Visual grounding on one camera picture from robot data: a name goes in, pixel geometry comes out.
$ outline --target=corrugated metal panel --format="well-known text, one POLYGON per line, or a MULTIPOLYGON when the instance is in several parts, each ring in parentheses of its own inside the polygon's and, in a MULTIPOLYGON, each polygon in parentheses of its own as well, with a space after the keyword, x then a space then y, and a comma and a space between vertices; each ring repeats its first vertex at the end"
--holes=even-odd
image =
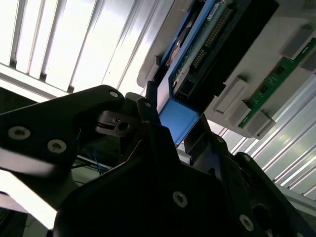
POLYGON ((37 102, 136 79, 174 0, 0 1, 0 86, 37 102))
POLYGON ((278 185, 316 199, 316 77, 310 77, 273 118, 261 140, 247 139, 209 121, 232 153, 246 152, 278 185))

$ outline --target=circuit board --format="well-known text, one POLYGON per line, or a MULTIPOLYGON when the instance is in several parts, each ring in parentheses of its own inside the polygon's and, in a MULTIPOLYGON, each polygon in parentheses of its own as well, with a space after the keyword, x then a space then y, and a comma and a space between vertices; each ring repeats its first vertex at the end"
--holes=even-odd
POLYGON ((253 93, 253 95, 245 101, 246 105, 251 109, 246 118, 239 124, 239 127, 244 128, 252 117, 260 110, 264 103, 270 98, 271 95, 279 88, 279 86, 290 76, 290 74, 302 62, 305 56, 316 45, 316 38, 304 47, 302 52, 294 59, 291 60, 282 57, 272 72, 266 77, 263 83, 253 93))
POLYGON ((207 42, 209 35, 216 28, 216 24, 226 9, 226 2, 218 2, 211 9, 208 17, 203 22, 195 40, 192 42, 189 50, 181 60, 178 69, 173 75, 172 81, 177 83, 181 78, 184 78, 189 71, 191 64, 196 61, 198 54, 203 45, 207 42))

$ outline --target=green circuit board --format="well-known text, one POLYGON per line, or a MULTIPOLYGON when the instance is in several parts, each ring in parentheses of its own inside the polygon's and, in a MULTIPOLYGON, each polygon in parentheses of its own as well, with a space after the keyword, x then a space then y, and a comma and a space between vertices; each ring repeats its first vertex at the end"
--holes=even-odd
POLYGON ((246 105, 251 109, 246 118, 239 124, 239 127, 244 128, 251 118, 260 110, 263 104, 270 98, 270 96, 278 89, 278 87, 288 78, 288 76, 297 68, 305 56, 316 45, 316 38, 305 46, 302 52, 291 60, 282 57, 280 62, 274 70, 266 77, 263 83, 258 87, 254 94, 245 101, 246 105))

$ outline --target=white metal slats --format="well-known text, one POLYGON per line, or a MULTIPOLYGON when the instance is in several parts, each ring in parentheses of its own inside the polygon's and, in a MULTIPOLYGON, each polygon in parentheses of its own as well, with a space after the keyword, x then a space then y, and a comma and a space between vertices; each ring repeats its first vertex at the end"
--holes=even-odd
POLYGON ((140 93, 138 72, 173 2, 0 0, 0 86, 38 102, 100 84, 140 93))

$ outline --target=black metal bracket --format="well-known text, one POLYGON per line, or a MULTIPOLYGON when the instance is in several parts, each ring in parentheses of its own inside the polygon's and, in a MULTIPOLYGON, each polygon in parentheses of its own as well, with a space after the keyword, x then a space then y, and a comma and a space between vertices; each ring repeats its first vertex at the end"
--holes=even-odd
POLYGON ((313 236, 203 116, 185 140, 191 166, 181 163, 150 98, 99 86, 0 115, 0 167, 58 210, 54 236, 313 236), (78 188, 69 175, 78 144, 105 134, 121 138, 121 164, 78 188))
POLYGON ((184 141, 191 165, 213 173, 225 188, 230 218, 246 236, 315 236, 307 222, 245 153, 232 155, 225 141, 211 132, 205 115, 184 141))

